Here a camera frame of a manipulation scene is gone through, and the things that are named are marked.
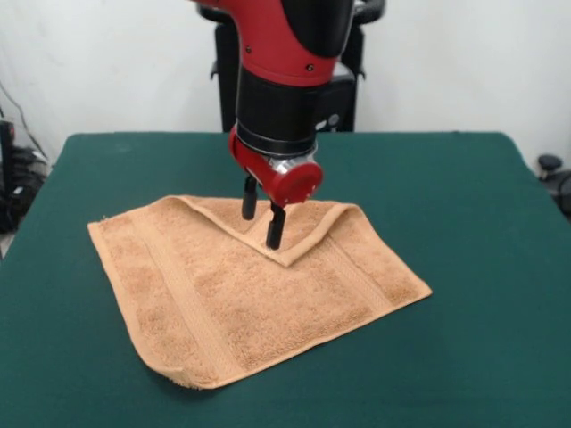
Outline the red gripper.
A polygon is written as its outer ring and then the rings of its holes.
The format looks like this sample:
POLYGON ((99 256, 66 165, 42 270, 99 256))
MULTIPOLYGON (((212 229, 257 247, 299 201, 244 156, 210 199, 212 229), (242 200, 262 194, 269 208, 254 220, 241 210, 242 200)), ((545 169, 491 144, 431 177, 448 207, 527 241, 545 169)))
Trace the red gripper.
POLYGON ((289 204, 307 201, 323 180, 323 170, 314 159, 315 150, 299 157, 278 159, 248 148, 237 136, 236 127, 229 133, 228 146, 237 164, 245 171, 242 217, 252 220, 257 207, 257 188, 272 200, 273 218, 269 222, 266 246, 279 249, 289 204))

